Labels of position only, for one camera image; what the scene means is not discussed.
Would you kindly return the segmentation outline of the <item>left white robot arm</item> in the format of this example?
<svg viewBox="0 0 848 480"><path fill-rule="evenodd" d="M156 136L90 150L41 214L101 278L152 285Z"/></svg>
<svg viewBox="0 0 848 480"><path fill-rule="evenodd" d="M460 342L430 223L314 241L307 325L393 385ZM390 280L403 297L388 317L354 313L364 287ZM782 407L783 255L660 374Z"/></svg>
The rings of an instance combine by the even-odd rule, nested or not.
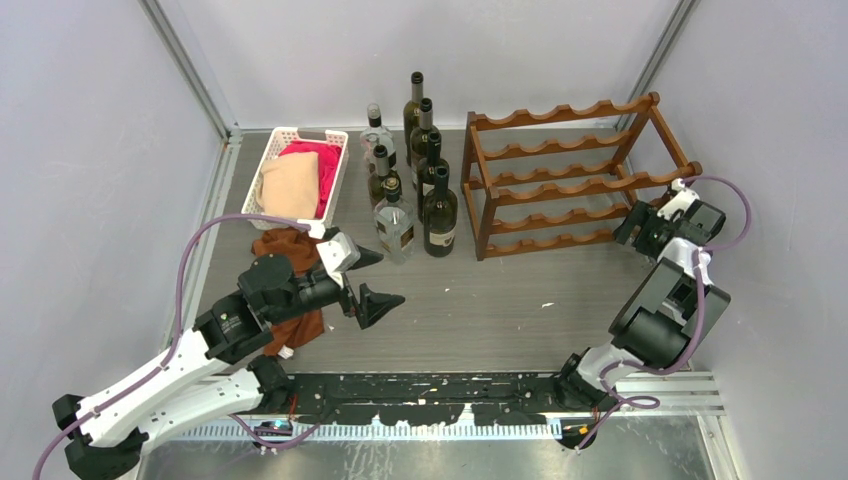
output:
<svg viewBox="0 0 848 480"><path fill-rule="evenodd" d="M117 479L167 440L208 420L258 409L277 413L293 383L280 362L260 354L272 329L337 304L367 329L404 296L353 289L347 271L383 256L333 230L318 261L299 273L279 253L257 257L235 292L179 331L168 350L116 384L87 397L66 394L52 410L68 439L65 457L80 479Z"/></svg>

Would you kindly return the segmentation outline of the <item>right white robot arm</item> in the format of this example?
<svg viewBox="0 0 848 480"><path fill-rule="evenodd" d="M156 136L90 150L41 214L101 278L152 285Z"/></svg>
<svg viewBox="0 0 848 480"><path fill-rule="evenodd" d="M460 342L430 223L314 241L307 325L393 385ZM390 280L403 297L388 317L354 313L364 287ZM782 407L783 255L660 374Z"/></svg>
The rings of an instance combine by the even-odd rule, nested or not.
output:
<svg viewBox="0 0 848 480"><path fill-rule="evenodd" d="M665 370L698 345L729 306L730 295L696 265L711 260L704 246L722 229L723 211L695 199L663 207L639 201L614 230L654 264L609 327L608 343L573 354L553 381L567 410L607 408L615 384L640 370Z"/></svg>

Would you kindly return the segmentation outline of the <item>brown wooden wine rack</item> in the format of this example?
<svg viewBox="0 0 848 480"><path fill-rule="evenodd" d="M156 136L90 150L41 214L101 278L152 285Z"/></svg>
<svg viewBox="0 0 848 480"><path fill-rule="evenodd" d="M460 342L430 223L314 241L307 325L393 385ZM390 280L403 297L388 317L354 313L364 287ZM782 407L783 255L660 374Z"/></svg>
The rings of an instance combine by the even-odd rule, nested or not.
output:
<svg viewBox="0 0 848 480"><path fill-rule="evenodd" d="M526 109L515 110L503 118L469 112L466 118L460 187L468 208L477 259L611 242L614 234L609 228L601 228L585 235L564 233L547 240L524 237L505 246L493 244L491 238L494 235L527 233L623 219L635 210L638 191L668 187L676 180L701 174L702 166L687 158L673 135L659 109L660 101L658 93L650 92L623 105L617 105L610 100L600 100L583 109L563 104L541 114ZM488 131L628 115L635 117L632 125L607 137L590 134L569 142L548 139L532 147L509 143L496 151L485 149L480 138L482 133ZM652 175L646 171L629 173L624 167L625 159L647 124L654 126L675 165L673 170L664 175ZM497 161L526 160L542 155L602 148L613 148L615 152L610 159L594 166L572 163L559 170L536 166L526 173L506 171L497 175L492 174L489 169L490 163ZM512 222L496 216L501 207L616 193L622 194L624 201L614 203L603 210L579 207L557 216L533 212Z"/></svg>

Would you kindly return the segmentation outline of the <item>clear square liquor bottle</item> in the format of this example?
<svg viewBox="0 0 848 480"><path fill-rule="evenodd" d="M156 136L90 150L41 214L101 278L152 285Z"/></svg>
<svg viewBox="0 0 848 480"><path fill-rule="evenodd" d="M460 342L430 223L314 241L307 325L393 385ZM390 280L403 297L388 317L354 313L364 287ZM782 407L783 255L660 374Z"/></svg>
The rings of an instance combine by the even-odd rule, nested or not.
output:
<svg viewBox="0 0 848 480"><path fill-rule="evenodd" d="M414 251L414 211L401 194L400 181L382 181L384 198L374 207L378 238L388 258L395 264L408 261Z"/></svg>

